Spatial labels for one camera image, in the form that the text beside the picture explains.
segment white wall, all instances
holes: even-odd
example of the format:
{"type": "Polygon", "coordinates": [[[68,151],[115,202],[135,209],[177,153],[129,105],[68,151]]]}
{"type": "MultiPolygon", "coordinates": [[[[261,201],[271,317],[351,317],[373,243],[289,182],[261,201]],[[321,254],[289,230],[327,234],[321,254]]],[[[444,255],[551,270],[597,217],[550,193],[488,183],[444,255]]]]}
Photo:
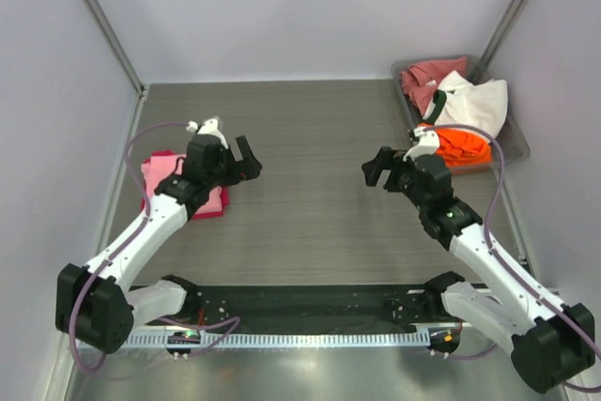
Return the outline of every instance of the white wall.
{"type": "Polygon", "coordinates": [[[98,245],[136,101],[82,0],[0,0],[0,398],[54,361],[58,272],[98,245]]]}
{"type": "Polygon", "coordinates": [[[509,182],[537,273],[591,309],[601,337],[601,3],[530,0],[491,71],[532,148],[509,182]]]}
{"type": "Polygon", "coordinates": [[[389,77],[480,54],[509,0],[100,0],[147,83],[389,77]]]}

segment white cloth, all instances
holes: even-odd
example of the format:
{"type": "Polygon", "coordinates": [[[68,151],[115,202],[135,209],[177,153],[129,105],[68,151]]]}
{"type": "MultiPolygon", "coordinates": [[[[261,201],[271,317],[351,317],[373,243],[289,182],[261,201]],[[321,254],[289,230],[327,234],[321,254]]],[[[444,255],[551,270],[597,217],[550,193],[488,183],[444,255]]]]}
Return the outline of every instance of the white cloth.
{"type": "MultiPolygon", "coordinates": [[[[495,138],[499,135],[507,117],[507,82],[491,80],[485,84],[473,85],[454,70],[442,79],[439,90],[446,93],[447,101],[434,122],[435,126],[467,124],[487,131],[495,138]]],[[[430,101],[424,120],[433,111],[434,102],[430,101]]]]}

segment basket of clothes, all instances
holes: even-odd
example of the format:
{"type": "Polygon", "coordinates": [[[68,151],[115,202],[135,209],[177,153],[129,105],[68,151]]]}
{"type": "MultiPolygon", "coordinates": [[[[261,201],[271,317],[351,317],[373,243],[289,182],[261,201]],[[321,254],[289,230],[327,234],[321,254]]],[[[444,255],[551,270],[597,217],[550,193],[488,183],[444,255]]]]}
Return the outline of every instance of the basket of clothes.
{"type": "MultiPolygon", "coordinates": [[[[392,73],[410,128],[420,124],[468,124],[494,136],[506,162],[530,156],[526,139],[508,112],[507,83],[493,79],[478,57],[401,61],[393,65],[392,73]]],[[[484,136],[459,129],[437,133],[437,153],[454,173],[484,170],[494,162],[484,136]]]]}

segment red cloth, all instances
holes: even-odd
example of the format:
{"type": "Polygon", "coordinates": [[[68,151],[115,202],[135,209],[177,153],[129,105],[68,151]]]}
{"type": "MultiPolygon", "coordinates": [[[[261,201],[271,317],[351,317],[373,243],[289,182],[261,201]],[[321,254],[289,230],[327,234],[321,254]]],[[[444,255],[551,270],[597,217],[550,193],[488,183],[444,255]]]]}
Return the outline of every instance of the red cloth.
{"type": "Polygon", "coordinates": [[[466,76],[468,58],[462,56],[456,60],[429,60],[409,66],[401,72],[401,87],[409,100],[424,116],[428,103],[436,92],[442,79],[456,70],[466,76]]]}
{"type": "MultiPolygon", "coordinates": [[[[156,152],[152,153],[153,156],[155,157],[159,157],[159,156],[164,156],[164,155],[176,155],[175,152],[173,152],[172,150],[158,150],[156,152]]],[[[144,163],[149,163],[150,159],[144,160],[144,163]]],[[[220,193],[220,197],[222,200],[222,209],[220,211],[212,211],[212,212],[208,212],[208,213],[196,213],[194,214],[194,216],[192,216],[193,220],[200,220],[203,218],[215,218],[218,216],[223,216],[223,211],[225,210],[225,207],[229,205],[229,193],[227,192],[227,187],[222,187],[221,193],[220,193]]],[[[144,210],[144,199],[142,199],[142,210],[144,210]]]]}

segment robotic arm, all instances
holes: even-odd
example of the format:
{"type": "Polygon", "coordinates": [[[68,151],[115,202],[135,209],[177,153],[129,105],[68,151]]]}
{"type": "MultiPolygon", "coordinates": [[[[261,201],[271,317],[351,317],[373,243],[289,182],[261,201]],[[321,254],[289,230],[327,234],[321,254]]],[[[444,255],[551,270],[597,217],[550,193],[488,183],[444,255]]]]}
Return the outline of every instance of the robotic arm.
{"type": "Polygon", "coordinates": [[[138,290],[130,291],[131,284],[162,244],[207,203],[211,190],[257,178],[261,172],[261,163],[244,136],[236,138],[242,160],[235,160],[219,118],[201,127],[191,122],[187,130],[194,135],[181,175],[174,170],[159,184],[150,199],[150,215],[143,211],[104,251],[82,267],[68,264],[58,276],[55,323],[68,332],[77,297],[100,270],[85,294],[75,336],[107,354],[117,351],[138,326],[163,316],[189,318],[198,312],[197,289],[191,282],[169,275],[138,290]],[[123,251],[112,258],[119,246],[124,246],[123,251]]]}
{"type": "Polygon", "coordinates": [[[498,344],[511,355],[522,379],[538,393],[592,366],[593,351],[540,300],[544,297],[594,339],[591,312],[582,304],[566,305],[491,237],[497,256],[532,288],[527,290],[489,249],[482,218],[454,196],[451,172],[442,157],[435,155],[438,135],[417,128],[412,138],[416,144],[407,152],[382,147],[362,166],[366,185],[376,186],[381,172],[390,170],[384,189],[404,194],[418,209],[425,232],[468,264],[499,300],[448,272],[425,284],[434,308],[462,318],[498,344]]]}

